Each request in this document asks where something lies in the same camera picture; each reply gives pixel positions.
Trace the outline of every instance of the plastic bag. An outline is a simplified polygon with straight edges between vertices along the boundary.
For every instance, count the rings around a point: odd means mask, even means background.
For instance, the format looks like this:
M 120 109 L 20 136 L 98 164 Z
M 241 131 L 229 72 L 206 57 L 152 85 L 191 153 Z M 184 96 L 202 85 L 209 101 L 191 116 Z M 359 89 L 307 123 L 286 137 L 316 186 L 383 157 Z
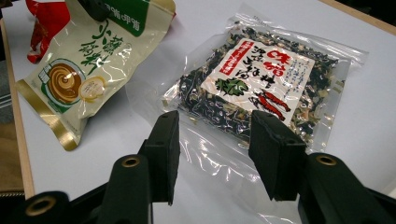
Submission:
M 263 39 L 260 37 L 261 35 L 254 38 L 254 34 L 258 32 L 263 33 Z M 210 175 L 214 179 L 213 181 L 223 183 L 224 190 L 230 192 L 236 206 L 252 216 L 256 216 L 261 223 L 299 223 L 301 220 L 297 212 L 297 203 L 270 201 L 261 182 L 260 175 L 253 161 L 248 156 L 249 111 L 241 108 L 239 105 L 226 102 L 226 100 L 232 98 L 230 97 L 230 92 L 235 91 L 242 95 L 241 92 L 253 84 L 247 84 L 245 86 L 238 81 L 240 78 L 236 78 L 238 80 L 234 79 L 230 80 L 230 82 L 233 81 L 233 86 L 237 88 L 233 89 L 232 86 L 228 86 L 227 91 L 225 91 L 223 84 L 227 81 L 226 78 L 223 78 L 225 80 L 223 81 L 221 78 L 211 78 L 210 76 L 214 74 L 212 72 L 214 70 L 216 71 L 216 67 L 219 64 L 219 70 L 224 68 L 223 65 L 228 62 L 228 59 L 232 63 L 230 67 L 233 67 L 233 58 L 227 56 L 229 49 L 236 49 L 230 54 L 235 54 L 235 59 L 240 59 L 240 62 L 247 60 L 246 58 L 242 59 L 241 55 L 238 56 L 238 50 L 242 54 L 242 52 L 248 49 L 248 47 L 244 47 L 245 44 L 243 43 L 245 42 L 253 42 L 248 43 L 248 45 L 251 45 L 250 50 L 256 50 L 256 52 L 260 53 L 262 45 L 255 42 L 261 42 L 261 39 L 262 42 L 268 41 L 268 43 L 273 43 L 273 45 L 276 44 L 276 51 L 279 52 L 276 55 L 282 55 L 281 53 L 284 53 L 290 57 L 298 57 L 295 56 L 295 52 L 292 52 L 293 50 L 297 51 L 299 48 L 306 50 L 307 53 L 302 55 L 301 60 L 303 62 L 309 62 L 310 65 L 305 67 L 305 71 L 308 68 L 312 71 L 315 67 L 315 64 L 311 63 L 314 60 L 309 59 L 309 57 L 314 59 L 316 57 L 328 59 L 324 63 L 328 65 L 326 67 L 329 68 L 329 71 L 332 71 L 332 79 L 329 86 L 321 88 L 321 90 L 327 92 L 328 97 L 319 96 L 321 99 L 320 102 L 318 101 L 319 103 L 316 102 L 316 107 L 320 109 L 313 110 L 312 114 L 320 116 L 320 119 L 316 122 L 315 127 L 311 129 L 310 138 L 306 141 L 309 146 L 308 152 L 324 150 L 347 75 L 359 69 L 364 64 L 368 53 L 316 36 L 288 31 L 264 18 L 264 16 L 247 5 L 243 5 L 240 11 L 229 19 L 224 34 L 213 35 L 205 43 L 187 55 L 185 62 L 179 65 L 176 74 L 166 76 L 167 79 L 165 80 L 156 80 L 156 82 L 162 84 L 152 86 L 148 81 L 133 80 L 126 85 L 126 91 L 132 110 L 137 112 L 150 124 L 153 124 L 155 119 L 163 112 L 175 108 L 181 111 L 181 155 L 193 167 Z M 273 51 L 273 49 L 264 50 L 266 53 Z M 255 54 L 254 56 L 260 58 L 261 55 Z M 287 74 L 286 64 L 283 64 L 281 61 L 278 64 L 276 60 L 275 62 L 269 62 L 271 64 L 268 67 L 273 69 L 269 69 L 270 72 L 262 73 L 264 80 L 273 77 L 274 69 L 278 65 L 280 67 L 284 65 L 285 71 L 281 70 L 277 72 L 283 72 L 284 75 Z M 248 65 L 243 65 L 242 69 L 246 69 L 247 67 Z M 241 73 L 240 75 L 254 76 L 253 72 L 250 74 Z M 217 81 L 222 84 L 219 84 L 219 90 L 217 87 L 213 88 L 212 91 L 218 91 L 217 93 L 208 93 L 202 87 L 202 84 L 206 81 L 209 81 L 212 87 L 214 84 L 216 85 Z M 294 116 L 294 114 L 301 114 L 301 112 L 295 112 L 300 110 L 301 104 L 305 103 L 306 107 L 309 107 L 309 102 L 314 103 L 308 93 L 305 95 L 309 96 L 309 99 L 304 97 L 302 93 L 300 98 L 296 96 L 290 99 L 292 103 L 289 104 L 287 102 L 290 109 L 287 115 L 285 113 L 287 112 L 286 107 L 278 101 L 279 98 L 283 100 L 283 98 L 279 97 L 278 93 L 270 91 L 276 99 L 271 94 L 264 95 L 266 93 L 262 92 L 262 89 L 268 89 L 266 88 L 268 83 L 270 81 L 261 84 L 256 88 L 258 94 L 254 92 L 249 97 L 254 97 L 255 102 L 260 99 L 259 96 L 262 98 L 267 97 L 264 100 L 280 111 L 285 117 L 285 120 L 288 119 L 291 121 L 296 119 L 297 116 Z M 306 91 L 310 90 L 310 88 L 305 85 L 300 90 Z M 216 200 L 216 192 L 207 192 L 207 194 L 212 195 L 214 201 Z
M 38 63 L 47 52 L 51 39 L 70 21 L 70 15 L 65 2 L 26 0 L 26 6 L 35 16 L 27 59 L 31 63 Z
M 87 119 L 132 77 L 167 33 L 175 4 L 104 1 L 112 12 L 95 21 L 75 0 L 71 20 L 52 39 L 35 71 L 18 91 L 48 123 L 66 150 L 80 142 Z
M 349 68 L 366 53 L 331 41 L 233 18 L 228 32 L 204 43 L 163 97 L 195 119 L 248 142 L 252 110 L 273 113 L 324 151 Z

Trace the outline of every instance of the dried seaweed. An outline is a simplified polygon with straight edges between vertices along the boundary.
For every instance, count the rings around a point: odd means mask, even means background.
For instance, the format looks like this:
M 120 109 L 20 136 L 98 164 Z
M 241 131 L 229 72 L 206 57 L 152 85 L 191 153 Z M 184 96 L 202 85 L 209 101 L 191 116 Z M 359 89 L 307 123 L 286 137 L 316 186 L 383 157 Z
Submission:
M 332 69 L 337 65 L 337 60 L 301 43 L 290 41 L 279 35 L 257 32 L 251 27 L 238 27 L 231 30 L 227 43 L 213 49 L 213 54 L 203 66 L 190 71 L 180 79 L 178 84 L 180 107 L 224 132 L 232 133 L 248 141 L 250 112 L 201 88 L 201 84 L 219 65 L 226 53 L 233 49 L 242 38 L 262 42 L 266 46 L 287 49 L 315 61 L 289 125 L 307 144 L 312 143 L 315 126 L 320 120 L 318 110 L 328 96 L 332 83 Z

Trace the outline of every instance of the beige snack bag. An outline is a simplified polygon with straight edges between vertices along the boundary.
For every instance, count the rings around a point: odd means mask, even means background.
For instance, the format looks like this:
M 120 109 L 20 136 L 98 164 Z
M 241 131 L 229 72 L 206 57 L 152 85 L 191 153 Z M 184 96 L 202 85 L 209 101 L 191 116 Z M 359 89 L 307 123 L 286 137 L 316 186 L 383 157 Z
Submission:
M 78 146 L 88 117 L 118 91 L 161 42 L 175 14 L 172 0 L 104 0 L 96 21 L 66 0 L 70 22 L 18 91 L 51 127 L 65 150 Z

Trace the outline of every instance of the gold trim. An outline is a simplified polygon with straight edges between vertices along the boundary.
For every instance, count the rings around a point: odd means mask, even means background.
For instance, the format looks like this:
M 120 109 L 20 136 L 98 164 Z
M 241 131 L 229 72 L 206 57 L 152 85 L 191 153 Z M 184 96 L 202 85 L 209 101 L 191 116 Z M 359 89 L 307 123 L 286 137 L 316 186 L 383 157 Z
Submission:
M 70 151 L 77 147 L 73 135 L 67 131 L 58 115 L 41 100 L 24 79 L 17 82 L 18 92 L 26 99 L 38 115 L 49 125 L 65 150 Z

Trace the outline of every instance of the red package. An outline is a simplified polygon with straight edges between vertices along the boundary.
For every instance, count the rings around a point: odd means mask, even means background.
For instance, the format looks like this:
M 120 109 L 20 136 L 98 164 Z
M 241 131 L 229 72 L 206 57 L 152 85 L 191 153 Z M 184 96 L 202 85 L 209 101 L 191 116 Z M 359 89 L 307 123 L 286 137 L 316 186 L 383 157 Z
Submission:
M 46 53 L 51 39 L 70 21 L 65 2 L 37 2 L 26 0 L 26 6 L 35 16 L 35 28 L 27 59 L 38 63 Z

